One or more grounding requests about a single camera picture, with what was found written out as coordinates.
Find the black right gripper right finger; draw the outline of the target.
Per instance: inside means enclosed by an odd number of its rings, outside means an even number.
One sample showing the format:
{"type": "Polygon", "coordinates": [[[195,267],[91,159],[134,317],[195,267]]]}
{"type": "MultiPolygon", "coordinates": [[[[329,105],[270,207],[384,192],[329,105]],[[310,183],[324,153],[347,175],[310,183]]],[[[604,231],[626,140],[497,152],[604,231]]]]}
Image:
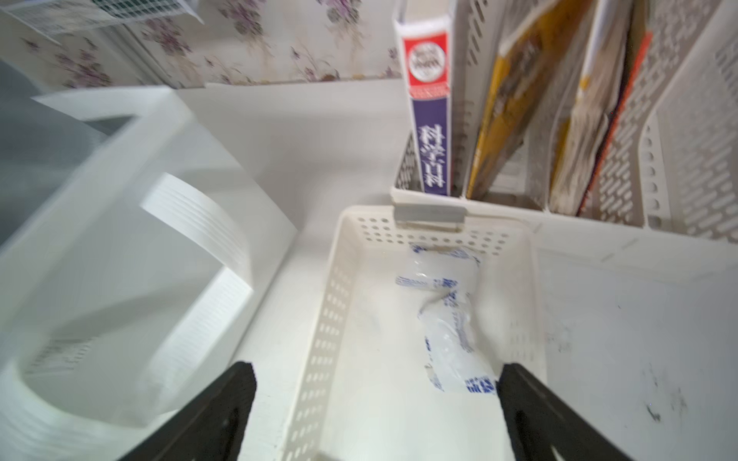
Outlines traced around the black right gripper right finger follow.
{"type": "Polygon", "coordinates": [[[507,363],[497,390],[515,459],[628,460],[523,365],[507,363]]]}

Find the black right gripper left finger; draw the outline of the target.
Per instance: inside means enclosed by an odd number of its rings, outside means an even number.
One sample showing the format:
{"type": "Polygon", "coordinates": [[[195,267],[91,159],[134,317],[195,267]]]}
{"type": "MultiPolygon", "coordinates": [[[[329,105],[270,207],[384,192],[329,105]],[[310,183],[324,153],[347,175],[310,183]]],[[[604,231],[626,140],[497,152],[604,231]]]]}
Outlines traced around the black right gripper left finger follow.
{"type": "Polygon", "coordinates": [[[234,363],[124,460],[236,460],[258,388],[253,365],[234,363]]]}

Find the ice pack with blue print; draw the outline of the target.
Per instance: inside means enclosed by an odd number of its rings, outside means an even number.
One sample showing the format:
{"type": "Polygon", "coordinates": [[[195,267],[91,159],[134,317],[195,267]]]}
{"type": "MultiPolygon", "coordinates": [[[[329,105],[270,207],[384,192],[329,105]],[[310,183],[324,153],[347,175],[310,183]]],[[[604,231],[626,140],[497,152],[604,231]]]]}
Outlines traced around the ice pack with blue print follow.
{"type": "Polygon", "coordinates": [[[477,347],[471,307],[458,293],[439,293],[419,309],[428,354],[425,370],[441,392],[495,395],[497,376],[477,347]]]}

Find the white insulated delivery bag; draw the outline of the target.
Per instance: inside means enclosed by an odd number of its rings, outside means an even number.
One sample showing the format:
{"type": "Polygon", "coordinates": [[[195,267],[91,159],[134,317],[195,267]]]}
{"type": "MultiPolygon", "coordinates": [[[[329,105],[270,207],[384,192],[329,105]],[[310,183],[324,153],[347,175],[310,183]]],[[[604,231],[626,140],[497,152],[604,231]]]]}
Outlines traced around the white insulated delivery bag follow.
{"type": "Polygon", "coordinates": [[[2,65],[2,458],[154,434],[230,367],[296,232],[175,90],[2,65]]]}

